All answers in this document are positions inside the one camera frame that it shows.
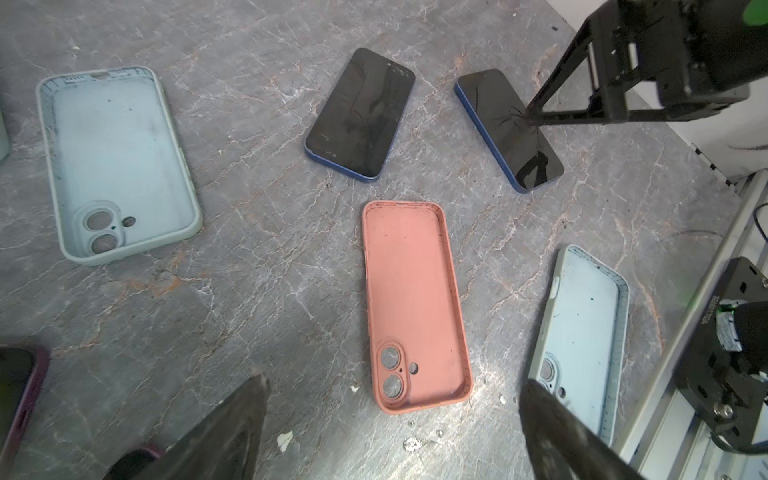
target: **wire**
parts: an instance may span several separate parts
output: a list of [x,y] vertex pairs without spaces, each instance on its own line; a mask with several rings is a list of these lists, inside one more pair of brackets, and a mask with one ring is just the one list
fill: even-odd
[[712,432],[710,437],[712,438],[712,443],[724,452],[738,453],[740,455],[765,455],[768,453],[768,442],[756,443],[755,445],[750,445],[748,447],[734,448],[720,439],[720,436],[715,432]]
[[760,226],[760,221],[757,219],[757,212],[763,208],[768,207],[768,203],[760,204],[757,207],[755,207],[755,210],[752,210],[752,218],[755,220],[755,227],[760,231],[760,235],[763,236],[763,240],[765,240],[768,243],[768,237],[766,236],[766,233],[763,231],[763,228]]

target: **gray marble surface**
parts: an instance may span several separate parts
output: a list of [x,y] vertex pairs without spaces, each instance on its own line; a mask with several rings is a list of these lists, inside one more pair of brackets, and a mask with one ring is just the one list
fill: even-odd
[[[527,100],[572,35],[544,0],[0,2],[13,143],[0,164],[0,333],[52,352],[12,477],[100,478],[139,443],[173,444],[263,370],[259,478],[530,478],[517,394],[567,243],[631,285],[621,427],[738,199],[665,124],[546,128],[566,173],[515,193],[453,83],[498,67]],[[361,46],[417,77],[370,185],[302,147]],[[161,78],[204,228],[79,266],[58,249],[35,85],[135,64]],[[578,79],[555,100],[584,100]],[[392,417],[373,400],[360,214],[374,199],[445,209],[475,375],[466,403]],[[423,447],[407,452],[409,438]]]

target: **metal bolt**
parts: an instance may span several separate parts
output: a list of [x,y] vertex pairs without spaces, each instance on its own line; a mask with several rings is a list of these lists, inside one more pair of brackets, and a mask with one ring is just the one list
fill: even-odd
[[733,407],[728,405],[727,403],[723,404],[720,402],[716,402],[712,408],[714,410],[715,415],[730,420],[733,418]]

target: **debris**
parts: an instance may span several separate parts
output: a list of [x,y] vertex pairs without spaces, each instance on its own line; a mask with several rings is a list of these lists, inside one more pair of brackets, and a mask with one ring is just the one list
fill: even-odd
[[413,452],[415,452],[416,450],[419,450],[419,449],[420,449],[421,447],[423,447],[423,446],[424,446],[424,442],[422,442],[421,440],[419,440],[419,439],[417,439],[417,438],[415,438],[415,437],[410,437],[409,439],[406,439],[406,440],[405,440],[405,441],[402,443],[402,447],[403,447],[403,448],[406,450],[406,452],[408,452],[408,453],[413,453]]
[[291,430],[288,433],[282,433],[277,436],[277,446],[280,447],[280,451],[282,453],[285,453],[286,449],[288,448],[288,444],[293,439],[293,430]]

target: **phone screen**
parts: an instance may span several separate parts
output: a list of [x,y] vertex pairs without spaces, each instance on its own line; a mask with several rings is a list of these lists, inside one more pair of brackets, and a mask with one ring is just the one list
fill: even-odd
[[306,138],[308,153],[378,177],[414,80],[408,68],[357,49]]
[[503,73],[465,75],[458,86],[521,187],[530,190],[564,173],[544,134],[525,119],[525,105]]
[[34,367],[35,358],[27,350],[0,348],[0,445],[8,438]]

